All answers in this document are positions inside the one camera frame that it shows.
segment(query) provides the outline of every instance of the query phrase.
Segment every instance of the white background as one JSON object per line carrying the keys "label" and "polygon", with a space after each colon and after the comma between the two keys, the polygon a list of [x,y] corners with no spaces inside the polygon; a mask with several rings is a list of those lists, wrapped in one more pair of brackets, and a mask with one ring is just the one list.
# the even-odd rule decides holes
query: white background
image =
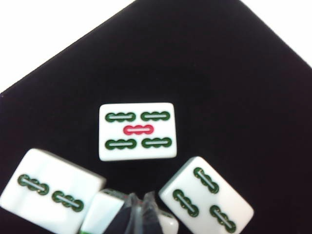
{"label": "white background", "polygon": [[[312,66],[312,0],[242,0]],[[133,0],[0,0],[0,92]]]}

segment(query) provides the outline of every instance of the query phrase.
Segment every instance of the bamboo stick symbol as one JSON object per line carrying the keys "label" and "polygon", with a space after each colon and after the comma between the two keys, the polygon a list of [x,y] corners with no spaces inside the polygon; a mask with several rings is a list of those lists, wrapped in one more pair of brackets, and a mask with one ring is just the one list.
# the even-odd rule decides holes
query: bamboo stick symbol
{"label": "bamboo stick symbol", "polygon": [[196,205],[192,204],[192,201],[184,195],[180,189],[176,189],[173,192],[173,197],[176,201],[180,202],[183,209],[186,209],[191,217],[196,217],[199,214],[199,209]]}
{"label": "bamboo stick symbol", "polygon": [[37,179],[31,179],[26,174],[19,176],[18,184],[20,186],[27,186],[30,191],[37,191],[40,195],[46,195],[49,192],[49,186],[47,184],[40,184]]}
{"label": "bamboo stick symbol", "polygon": [[136,115],[133,112],[129,112],[129,113],[108,113],[105,116],[105,119],[107,122],[114,122],[114,121],[118,121],[118,122],[123,122],[123,121],[128,121],[128,122],[132,122],[136,119]]}
{"label": "bamboo stick symbol", "polygon": [[80,212],[83,210],[83,202],[75,200],[70,195],[65,195],[62,191],[56,191],[52,194],[52,200],[56,203],[61,202],[64,207],[71,207],[73,211]]}
{"label": "bamboo stick symbol", "polygon": [[230,221],[227,215],[225,213],[222,213],[221,209],[218,206],[213,205],[212,207],[210,207],[209,211],[213,217],[217,218],[219,224],[224,225],[227,232],[234,233],[236,231],[235,223],[233,221]]}
{"label": "bamboo stick symbol", "polygon": [[149,121],[149,120],[153,120],[153,121],[158,121],[158,120],[168,120],[170,119],[170,114],[167,111],[163,111],[163,112],[143,112],[141,114],[141,119],[143,121]]}
{"label": "bamboo stick symbol", "polygon": [[209,175],[206,175],[204,170],[200,167],[196,167],[193,171],[196,178],[199,178],[201,183],[208,187],[208,190],[212,194],[219,192],[219,186],[217,183],[213,182]]}

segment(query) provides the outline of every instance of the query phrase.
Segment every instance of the black cloth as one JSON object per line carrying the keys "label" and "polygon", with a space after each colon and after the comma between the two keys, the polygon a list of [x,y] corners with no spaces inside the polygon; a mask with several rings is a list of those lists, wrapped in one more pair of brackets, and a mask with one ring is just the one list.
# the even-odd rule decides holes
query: black cloth
{"label": "black cloth", "polygon": [[[137,0],[1,94],[0,190],[33,147],[139,197],[202,156],[254,208],[243,234],[309,233],[311,90],[311,68],[239,0]],[[176,158],[99,160],[100,105],[163,101]],[[4,209],[0,227],[48,233]]]}

